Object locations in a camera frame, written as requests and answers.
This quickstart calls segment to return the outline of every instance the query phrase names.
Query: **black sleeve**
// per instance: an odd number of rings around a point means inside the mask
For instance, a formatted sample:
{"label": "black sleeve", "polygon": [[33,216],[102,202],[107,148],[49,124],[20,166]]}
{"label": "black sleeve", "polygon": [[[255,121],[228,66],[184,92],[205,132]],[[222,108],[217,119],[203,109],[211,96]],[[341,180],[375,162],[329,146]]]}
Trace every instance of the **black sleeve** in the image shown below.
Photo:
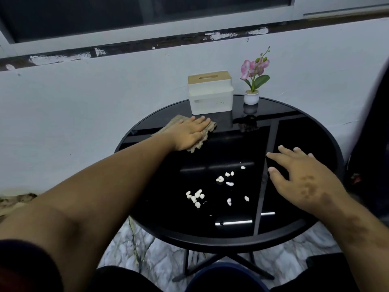
{"label": "black sleeve", "polygon": [[60,272],[50,255],[40,247],[21,240],[0,240],[0,285],[12,285],[14,273],[26,282],[32,282],[36,291],[62,292],[63,284]]}

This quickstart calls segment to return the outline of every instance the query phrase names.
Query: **white flower pot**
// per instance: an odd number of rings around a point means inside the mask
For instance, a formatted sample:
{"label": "white flower pot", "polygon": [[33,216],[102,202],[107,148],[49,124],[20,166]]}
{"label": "white flower pot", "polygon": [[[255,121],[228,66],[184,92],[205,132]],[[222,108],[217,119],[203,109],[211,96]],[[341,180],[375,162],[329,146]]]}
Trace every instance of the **white flower pot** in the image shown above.
{"label": "white flower pot", "polygon": [[251,93],[250,90],[246,91],[246,94],[244,95],[244,102],[249,105],[257,104],[260,100],[260,92],[258,90],[255,90],[253,93]]}

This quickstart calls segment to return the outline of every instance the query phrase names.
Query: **round table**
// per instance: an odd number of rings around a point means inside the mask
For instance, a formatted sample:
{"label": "round table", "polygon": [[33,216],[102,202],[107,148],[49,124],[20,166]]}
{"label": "round table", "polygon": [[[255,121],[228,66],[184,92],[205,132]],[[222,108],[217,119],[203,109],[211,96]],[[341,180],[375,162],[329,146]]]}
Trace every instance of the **round table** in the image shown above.
{"label": "round table", "polygon": [[[115,152],[150,137],[178,114],[192,116],[188,100],[144,118]],[[277,151],[279,145],[300,147],[341,177],[342,154],[328,130],[289,105],[266,98],[260,98],[257,105],[246,105],[241,95],[234,96],[232,111],[205,116],[217,128],[194,153],[173,152],[166,157],[134,207],[134,220],[178,247],[223,254],[269,248],[313,226],[317,221],[313,216],[277,193],[267,168],[278,168],[285,178],[288,173],[265,155]],[[231,171],[234,176],[226,177]],[[225,181],[217,182],[219,176]],[[201,207],[197,209],[186,192],[193,195],[199,189],[205,198],[198,199]]]}

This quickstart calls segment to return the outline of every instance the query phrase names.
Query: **white tissue box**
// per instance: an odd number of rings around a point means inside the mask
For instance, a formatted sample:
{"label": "white tissue box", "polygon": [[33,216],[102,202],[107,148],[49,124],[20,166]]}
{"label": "white tissue box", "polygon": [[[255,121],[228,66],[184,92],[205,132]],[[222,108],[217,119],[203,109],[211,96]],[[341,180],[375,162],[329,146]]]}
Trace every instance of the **white tissue box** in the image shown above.
{"label": "white tissue box", "polygon": [[189,76],[188,89],[194,115],[232,110],[234,88],[227,71]]}

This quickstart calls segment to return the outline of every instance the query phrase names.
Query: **dark window glass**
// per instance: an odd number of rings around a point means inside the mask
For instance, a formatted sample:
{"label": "dark window glass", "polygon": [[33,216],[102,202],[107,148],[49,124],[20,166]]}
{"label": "dark window glass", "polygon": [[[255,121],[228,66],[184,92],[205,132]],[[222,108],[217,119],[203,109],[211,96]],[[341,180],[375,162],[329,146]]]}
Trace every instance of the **dark window glass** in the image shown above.
{"label": "dark window glass", "polygon": [[0,0],[15,42],[242,12],[291,0]]}

